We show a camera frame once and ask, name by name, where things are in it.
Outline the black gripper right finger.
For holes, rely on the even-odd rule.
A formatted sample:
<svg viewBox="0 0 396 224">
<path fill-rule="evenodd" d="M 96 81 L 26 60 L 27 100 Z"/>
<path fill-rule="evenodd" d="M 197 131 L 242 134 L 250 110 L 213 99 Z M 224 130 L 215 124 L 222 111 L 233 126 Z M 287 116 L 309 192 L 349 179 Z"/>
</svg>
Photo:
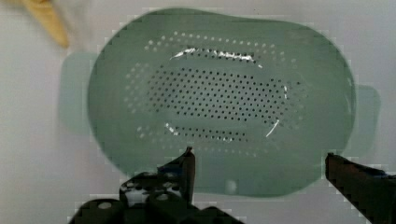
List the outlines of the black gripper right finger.
<svg viewBox="0 0 396 224">
<path fill-rule="evenodd" d="M 395 224 L 395 175 L 329 153 L 325 176 L 372 224 Z"/>
</svg>

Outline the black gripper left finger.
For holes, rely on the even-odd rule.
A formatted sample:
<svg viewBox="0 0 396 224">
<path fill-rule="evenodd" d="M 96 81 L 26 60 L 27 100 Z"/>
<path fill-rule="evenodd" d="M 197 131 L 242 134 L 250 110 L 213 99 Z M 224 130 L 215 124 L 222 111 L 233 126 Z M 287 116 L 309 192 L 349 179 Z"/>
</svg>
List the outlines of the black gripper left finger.
<svg viewBox="0 0 396 224">
<path fill-rule="evenodd" d="M 216 206 L 194 206 L 194 179 L 195 156 L 187 147 L 156 172 L 121 184 L 118 199 L 84 203 L 68 224 L 243 224 Z"/>
</svg>

